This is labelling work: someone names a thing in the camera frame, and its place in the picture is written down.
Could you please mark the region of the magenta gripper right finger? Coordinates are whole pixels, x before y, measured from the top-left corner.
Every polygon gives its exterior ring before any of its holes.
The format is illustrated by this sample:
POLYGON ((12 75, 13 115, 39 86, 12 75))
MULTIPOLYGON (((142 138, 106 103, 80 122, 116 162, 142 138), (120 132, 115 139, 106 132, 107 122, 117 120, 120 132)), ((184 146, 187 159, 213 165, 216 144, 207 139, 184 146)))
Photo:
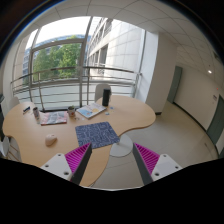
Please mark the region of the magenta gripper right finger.
POLYGON ((159 155, 137 143, 133 144, 133 155, 144 185, 182 169, 168 154, 159 155))

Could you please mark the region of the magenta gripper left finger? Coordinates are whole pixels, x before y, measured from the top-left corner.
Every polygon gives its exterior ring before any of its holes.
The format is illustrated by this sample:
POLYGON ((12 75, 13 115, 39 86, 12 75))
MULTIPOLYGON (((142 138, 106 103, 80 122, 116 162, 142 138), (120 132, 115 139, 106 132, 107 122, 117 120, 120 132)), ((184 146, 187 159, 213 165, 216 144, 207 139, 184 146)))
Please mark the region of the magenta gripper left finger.
POLYGON ((79 185, 92 154, 92 144, 87 143, 67 154, 57 153, 42 169, 79 185))

